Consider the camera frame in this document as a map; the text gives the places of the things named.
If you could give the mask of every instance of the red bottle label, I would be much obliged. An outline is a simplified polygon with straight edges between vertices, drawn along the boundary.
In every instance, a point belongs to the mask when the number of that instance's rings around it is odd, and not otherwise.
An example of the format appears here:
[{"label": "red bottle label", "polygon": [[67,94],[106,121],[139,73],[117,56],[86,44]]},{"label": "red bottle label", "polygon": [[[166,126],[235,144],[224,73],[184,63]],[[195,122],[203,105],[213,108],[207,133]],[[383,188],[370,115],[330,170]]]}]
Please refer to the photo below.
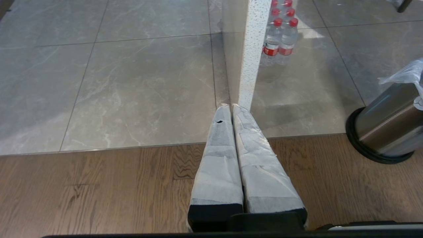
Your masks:
[{"label": "red bottle label", "polygon": [[292,54],[292,49],[279,48],[279,53],[281,55],[290,55],[290,54]]},{"label": "red bottle label", "polygon": [[279,47],[279,53],[281,55],[290,55],[292,54],[292,50],[294,50],[294,45],[293,44],[281,44],[281,46]]},{"label": "red bottle label", "polygon": [[263,52],[266,55],[275,56],[277,55],[277,48],[278,48],[277,44],[265,43]]}]

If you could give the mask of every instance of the black trash can base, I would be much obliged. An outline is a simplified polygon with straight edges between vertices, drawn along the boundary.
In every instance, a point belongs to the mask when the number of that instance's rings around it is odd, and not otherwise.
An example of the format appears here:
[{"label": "black trash can base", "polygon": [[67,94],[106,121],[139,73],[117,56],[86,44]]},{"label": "black trash can base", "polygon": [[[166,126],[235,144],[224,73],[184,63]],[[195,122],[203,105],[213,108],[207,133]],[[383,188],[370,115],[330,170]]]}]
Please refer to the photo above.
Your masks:
[{"label": "black trash can base", "polygon": [[351,142],[352,146],[364,157],[378,163],[396,164],[410,158],[413,155],[414,151],[407,153],[405,155],[401,155],[401,156],[395,156],[395,157],[385,156],[385,155],[376,153],[375,151],[373,151],[372,149],[368,148],[363,143],[361,143],[361,141],[358,138],[357,132],[355,131],[355,119],[360,114],[360,112],[364,110],[364,108],[365,107],[355,110],[353,113],[351,113],[351,115],[349,115],[348,119],[346,120],[345,131],[349,139],[349,142]]}]

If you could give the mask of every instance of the stainless steel trash can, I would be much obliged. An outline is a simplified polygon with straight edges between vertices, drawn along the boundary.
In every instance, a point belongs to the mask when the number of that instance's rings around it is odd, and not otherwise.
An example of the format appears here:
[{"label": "stainless steel trash can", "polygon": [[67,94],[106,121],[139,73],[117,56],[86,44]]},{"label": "stainless steel trash can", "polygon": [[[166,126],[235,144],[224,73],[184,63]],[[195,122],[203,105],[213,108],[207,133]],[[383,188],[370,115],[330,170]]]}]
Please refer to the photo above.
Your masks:
[{"label": "stainless steel trash can", "polygon": [[413,83],[394,83],[346,122],[354,148],[379,163],[402,162],[423,145],[423,101]]}]

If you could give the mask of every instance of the red bottle cap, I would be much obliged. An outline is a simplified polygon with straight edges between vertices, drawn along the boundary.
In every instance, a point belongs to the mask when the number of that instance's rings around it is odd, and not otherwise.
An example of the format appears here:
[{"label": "red bottle cap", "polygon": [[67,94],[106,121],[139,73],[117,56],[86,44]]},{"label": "red bottle cap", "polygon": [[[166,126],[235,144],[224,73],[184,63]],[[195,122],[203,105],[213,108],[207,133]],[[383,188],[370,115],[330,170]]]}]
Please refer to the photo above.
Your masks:
[{"label": "red bottle cap", "polygon": [[283,2],[283,5],[289,8],[292,7],[292,0],[285,0],[285,2]]},{"label": "red bottle cap", "polygon": [[290,8],[286,11],[286,15],[289,17],[293,17],[295,15],[295,9]]},{"label": "red bottle cap", "polygon": [[277,17],[279,16],[280,10],[278,8],[275,8],[272,10],[272,16]]},{"label": "red bottle cap", "polygon": [[273,21],[273,24],[275,25],[275,26],[281,26],[282,25],[282,18],[276,18],[274,21]]},{"label": "red bottle cap", "polygon": [[292,27],[296,27],[298,25],[298,19],[297,18],[292,18],[289,21],[289,25],[292,26]]}]

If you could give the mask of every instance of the chair leg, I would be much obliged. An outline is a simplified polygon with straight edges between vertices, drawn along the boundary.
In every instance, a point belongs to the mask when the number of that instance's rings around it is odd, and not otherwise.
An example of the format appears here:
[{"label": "chair leg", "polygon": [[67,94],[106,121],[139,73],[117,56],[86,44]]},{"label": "chair leg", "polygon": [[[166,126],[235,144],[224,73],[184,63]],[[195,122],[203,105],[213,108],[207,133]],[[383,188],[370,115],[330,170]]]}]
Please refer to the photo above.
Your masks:
[{"label": "chair leg", "polygon": [[404,12],[405,9],[407,9],[408,5],[410,5],[412,0],[404,0],[401,5],[398,7],[397,12],[401,13]]}]

